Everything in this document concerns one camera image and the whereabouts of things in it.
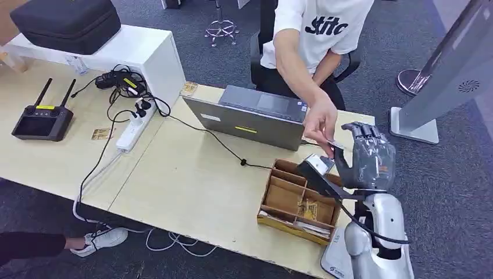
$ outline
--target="gray carpet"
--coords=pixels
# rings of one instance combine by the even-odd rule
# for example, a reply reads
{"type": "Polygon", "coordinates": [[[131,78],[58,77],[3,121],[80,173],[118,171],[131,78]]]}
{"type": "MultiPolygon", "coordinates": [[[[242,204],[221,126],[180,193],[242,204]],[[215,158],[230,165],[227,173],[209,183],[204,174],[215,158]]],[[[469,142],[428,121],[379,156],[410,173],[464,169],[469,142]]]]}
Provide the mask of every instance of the gray carpet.
{"type": "MultiPolygon", "coordinates": [[[[241,33],[238,45],[219,41],[217,48],[203,37],[203,29],[215,19],[209,1],[187,0],[180,10],[162,10],[158,0],[114,3],[124,24],[173,32],[187,80],[251,87],[249,38],[259,28],[259,1],[242,10],[236,1],[222,1],[225,17],[236,21],[241,33]]],[[[360,40],[363,64],[341,84],[348,110],[374,115],[387,131],[389,108],[409,100],[397,90],[395,75],[422,67],[443,35],[431,1],[376,0],[360,40]]],[[[416,278],[492,278],[493,144],[473,102],[437,122],[438,145],[391,137],[398,150],[392,193],[404,207],[416,278]]],[[[76,235],[92,229],[71,216],[71,203],[63,198],[7,182],[0,184],[0,197],[0,230],[76,235]]],[[[145,227],[91,208],[84,214],[145,227]]],[[[153,244],[168,243],[165,235],[156,234],[153,244]]],[[[306,278],[222,249],[197,259],[178,247],[150,252],[144,241],[132,234],[124,244],[85,259],[64,253],[55,259],[13,261],[0,269],[0,279],[32,267],[9,278],[135,278],[142,264],[144,278],[306,278]]]]}

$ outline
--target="person's leg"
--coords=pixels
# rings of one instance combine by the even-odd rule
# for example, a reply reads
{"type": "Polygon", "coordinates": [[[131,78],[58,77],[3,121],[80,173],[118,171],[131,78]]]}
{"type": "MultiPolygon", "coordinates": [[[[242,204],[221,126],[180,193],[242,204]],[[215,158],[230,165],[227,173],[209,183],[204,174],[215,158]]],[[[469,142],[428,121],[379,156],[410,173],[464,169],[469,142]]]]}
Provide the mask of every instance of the person's leg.
{"type": "Polygon", "coordinates": [[[258,91],[299,99],[298,96],[291,91],[277,69],[267,69],[263,67],[262,70],[264,79],[261,84],[257,84],[258,91]]]}
{"type": "Polygon", "coordinates": [[[128,231],[123,228],[98,231],[84,236],[84,249],[70,249],[79,257],[86,257],[99,249],[116,246],[127,239],[128,231]]]}
{"type": "Polygon", "coordinates": [[[320,88],[322,88],[322,90],[327,93],[327,95],[332,100],[332,103],[334,103],[335,107],[338,110],[346,110],[346,104],[344,104],[341,90],[339,89],[339,86],[337,86],[337,84],[332,81],[332,78],[326,79],[320,85],[320,88]]]}
{"type": "Polygon", "coordinates": [[[128,231],[122,228],[98,231],[79,238],[66,238],[62,234],[37,232],[0,233],[0,266],[12,259],[54,257],[64,249],[85,257],[99,249],[116,246],[127,239],[128,231]]]}
{"type": "MultiPolygon", "coordinates": [[[[0,259],[2,263],[6,263],[11,259],[54,257],[65,249],[66,243],[62,234],[3,232],[0,234],[0,259]]],[[[74,247],[80,247],[77,246],[77,241],[70,243],[74,247]]]]}
{"type": "MultiPolygon", "coordinates": [[[[263,75],[263,82],[257,85],[257,90],[299,99],[289,88],[288,84],[284,81],[277,69],[263,68],[263,75]]],[[[320,88],[327,93],[337,109],[346,110],[341,90],[339,90],[336,83],[330,80],[331,79],[328,78],[321,84],[320,88]]]]}

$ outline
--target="white power strip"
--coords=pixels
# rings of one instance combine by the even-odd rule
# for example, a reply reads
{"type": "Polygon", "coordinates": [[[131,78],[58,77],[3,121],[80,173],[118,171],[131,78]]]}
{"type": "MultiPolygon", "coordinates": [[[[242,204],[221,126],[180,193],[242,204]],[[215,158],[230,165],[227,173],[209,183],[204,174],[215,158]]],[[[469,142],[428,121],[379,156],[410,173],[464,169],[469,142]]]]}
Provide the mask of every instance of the white power strip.
{"type": "Polygon", "coordinates": [[[132,120],[128,124],[127,128],[125,129],[125,131],[123,131],[122,135],[116,142],[116,148],[121,149],[124,152],[130,152],[132,148],[134,148],[140,135],[147,127],[147,125],[151,121],[152,116],[156,112],[156,103],[149,103],[151,104],[151,107],[145,111],[147,112],[147,114],[144,117],[140,117],[139,119],[137,119],[137,121],[132,120]]]}

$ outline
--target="person's hand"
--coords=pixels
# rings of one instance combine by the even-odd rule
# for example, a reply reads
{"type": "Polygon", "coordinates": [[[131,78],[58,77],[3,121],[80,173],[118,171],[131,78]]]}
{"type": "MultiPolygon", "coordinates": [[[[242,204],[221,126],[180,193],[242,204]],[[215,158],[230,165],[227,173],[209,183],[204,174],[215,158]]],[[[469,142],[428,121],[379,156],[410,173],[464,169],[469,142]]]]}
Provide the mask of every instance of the person's hand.
{"type": "Polygon", "coordinates": [[[334,157],[334,151],[327,140],[334,141],[336,120],[337,108],[324,92],[314,101],[303,122],[305,137],[316,141],[330,158],[334,157]]]}

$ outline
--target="light wooden desk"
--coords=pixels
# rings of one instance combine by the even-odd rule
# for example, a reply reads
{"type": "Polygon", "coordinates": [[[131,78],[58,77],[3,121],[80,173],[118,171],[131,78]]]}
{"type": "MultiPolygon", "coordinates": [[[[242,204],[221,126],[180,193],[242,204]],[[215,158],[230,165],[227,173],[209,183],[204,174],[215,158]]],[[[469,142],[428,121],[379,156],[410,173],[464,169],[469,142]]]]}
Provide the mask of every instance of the light wooden desk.
{"type": "MultiPolygon", "coordinates": [[[[52,77],[53,82],[41,104],[59,105],[73,78],[77,79],[75,92],[101,73],[92,71],[81,77],[70,66],[40,60],[35,60],[23,74],[16,74],[7,67],[0,67],[0,71],[0,177],[75,199],[82,179],[96,164],[106,142],[91,140],[92,132],[97,128],[111,127],[106,118],[110,92],[98,90],[93,84],[76,98],[69,98],[67,107],[74,113],[74,119],[63,141],[22,141],[11,132],[24,108],[34,104],[48,78],[52,77]]],[[[133,107],[132,100],[119,98],[110,116],[133,107]]],[[[122,114],[120,117],[124,119],[127,116],[122,114]]],[[[123,155],[109,171],[94,180],[84,191],[84,203],[108,210],[162,121],[162,117],[155,116],[132,153],[123,155]]],[[[126,125],[115,125],[116,138],[126,125]]],[[[110,142],[102,163],[115,152],[115,143],[110,142]]]]}
{"type": "MultiPolygon", "coordinates": [[[[193,97],[217,102],[223,91],[199,86],[193,97]]],[[[202,128],[181,98],[172,115],[202,128]]],[[[371,116],[341,112],[338,126],[352,121],[374,124],[371,116]]],[[[292,152],[216,134],[250,164],[271,166],[276,158],[301,162],[323,152],[317,146],[292,152]]],[[[352,147],[350,132],[338,128],[335,138],[352,147]]],[[[320,245],[257,225],[267,176],[267,170],[242,167],[211,135],[165,119],[109,211],[301,273],[332,278],[320,267],[320,245]]],[[[347,223],[349,218],[341,213],[338,225],[347,223]]]]}
{"type": "MultiPolygon", "coordinates": [[[[99,74],[91,72],[78,77],[75,89],[99,74]]],[[[91,85],[76,99],[69,100],[67,107],[75,118],[61,142],[21,141],[11,136],[24,107],[34,103],[49,77],[53,77],[53,82],[43,104],[56,105],[76,77],[69,66],[35,61],[24,74],[0,72],[4,110],[0,118],[0,177],[74,199],[105,143],[92,141],[91,135],[93,129],[110,127],[105,115],[109,92],[91,85]]],[[[200,85],[194,97],[216,102],[222,92],[200,85]]],[[[130,100],[118,100],[114,112],[132,106],[130,100]]],[[[201,127],[181,98],[172,115],[201,127]]],[[[340,113],[338,124],[352,121],[373,124],[374,118],[340,113]]],[[[115,137],[125,126],[126,123],[116,126],[115,137]]],[[[291,152],[229,135],[218,137],[249,163],[264,166],[270,166],[276,158],[300,162],[310,153],[322,154],[316,146],[302,146],[298,152],[291,152]]],[[[345,146],[352,146],[349,132],[339,128],[335,137],[345,146]]],[[[113,141],[103,161],[115,152],[113,141]]],[[[320,245],[257,225],[256,214],[267,174],[267,170],[240,166],[212,136],[155,115],[132,152],[97,178],[84,192],[83,201],[243,255],[331,278],[320,268],[320,245]]],[[[338,225],[348,222],[341,213],[338,225]]]]}

